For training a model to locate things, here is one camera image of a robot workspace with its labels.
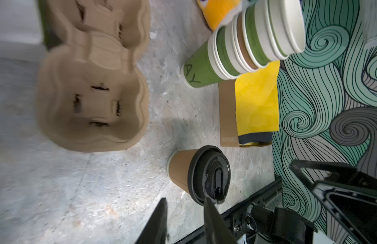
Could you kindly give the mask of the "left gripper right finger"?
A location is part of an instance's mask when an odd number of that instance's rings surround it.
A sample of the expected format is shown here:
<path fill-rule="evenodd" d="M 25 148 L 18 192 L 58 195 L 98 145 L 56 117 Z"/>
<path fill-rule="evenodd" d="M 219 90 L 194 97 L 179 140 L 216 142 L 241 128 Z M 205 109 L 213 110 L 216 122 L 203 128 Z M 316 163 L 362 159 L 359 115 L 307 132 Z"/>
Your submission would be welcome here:
<path fill-rule="evenodd" d="M 210 198 L 204 201 L 204 229 L 207 244 L 236 244 L 236 240 Z"/>

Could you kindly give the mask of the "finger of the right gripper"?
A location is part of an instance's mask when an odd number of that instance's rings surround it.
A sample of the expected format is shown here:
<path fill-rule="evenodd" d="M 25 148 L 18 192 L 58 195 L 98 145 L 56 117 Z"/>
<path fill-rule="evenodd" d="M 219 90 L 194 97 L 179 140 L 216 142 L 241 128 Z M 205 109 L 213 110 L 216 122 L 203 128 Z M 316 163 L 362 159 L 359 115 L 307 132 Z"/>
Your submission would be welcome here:
<path fill-rule="evenodd" d="M 358 244 L 377 244 L 377 179 L 345 163 L 294 160 L 290 170 Z M 329 176 L 311 182 L 303 169 Z"/>

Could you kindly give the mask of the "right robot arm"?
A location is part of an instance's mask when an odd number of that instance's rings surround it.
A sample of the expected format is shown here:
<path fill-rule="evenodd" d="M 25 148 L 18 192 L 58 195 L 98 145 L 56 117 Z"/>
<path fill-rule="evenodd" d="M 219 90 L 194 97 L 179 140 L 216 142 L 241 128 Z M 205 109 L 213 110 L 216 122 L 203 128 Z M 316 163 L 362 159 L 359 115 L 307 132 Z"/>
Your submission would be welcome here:
<path fill-rule="evenodd" d="M 358 244 L 377 244 L 377 179 L 345 163 L 294 160 L 289 168 Z M 243 231 L 274 244 L 313 244 L 319 232 L 296 212 L 251 203 Z"/>

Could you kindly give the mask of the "brown paper coffee cup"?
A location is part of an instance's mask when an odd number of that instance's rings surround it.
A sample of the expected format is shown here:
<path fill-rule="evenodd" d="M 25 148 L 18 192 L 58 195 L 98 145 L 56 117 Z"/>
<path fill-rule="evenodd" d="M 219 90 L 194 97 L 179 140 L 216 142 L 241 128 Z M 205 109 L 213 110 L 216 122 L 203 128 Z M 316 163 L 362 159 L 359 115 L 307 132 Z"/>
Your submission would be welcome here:
<path fill-rule="evenodd" d="M 198 149 L 178 150 L 167 163 L 167 173 L 170 180 L 183 191 L 188 190 L 188 174 L 191 161 Z"/>

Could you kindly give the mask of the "black cup lid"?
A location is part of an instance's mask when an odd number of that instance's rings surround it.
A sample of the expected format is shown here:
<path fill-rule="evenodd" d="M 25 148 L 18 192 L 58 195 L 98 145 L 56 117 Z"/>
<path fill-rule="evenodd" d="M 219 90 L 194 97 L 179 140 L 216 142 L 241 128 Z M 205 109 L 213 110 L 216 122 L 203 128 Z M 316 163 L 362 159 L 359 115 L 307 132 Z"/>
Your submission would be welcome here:
<path fill-rule="evenodd" d="M 196 150 L 188 170 L 187 187 L 197 204 L 203 206 L 207 198 L 213 204 L 222 204 L 230 181 L 229 161 L 218 147 L 206 145 Z"/>

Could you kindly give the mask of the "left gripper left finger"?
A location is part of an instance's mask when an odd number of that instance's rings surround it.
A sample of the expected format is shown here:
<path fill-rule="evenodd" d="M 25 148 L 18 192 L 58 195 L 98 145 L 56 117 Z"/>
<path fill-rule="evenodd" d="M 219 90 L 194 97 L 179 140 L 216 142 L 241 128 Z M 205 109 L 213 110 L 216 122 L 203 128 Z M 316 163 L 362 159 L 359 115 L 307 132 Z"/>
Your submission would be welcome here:
<path fill-rule="evenodd" d="M 167 199 L 162 198 L 135 244 L 165 244 L 167 237 Z"/>

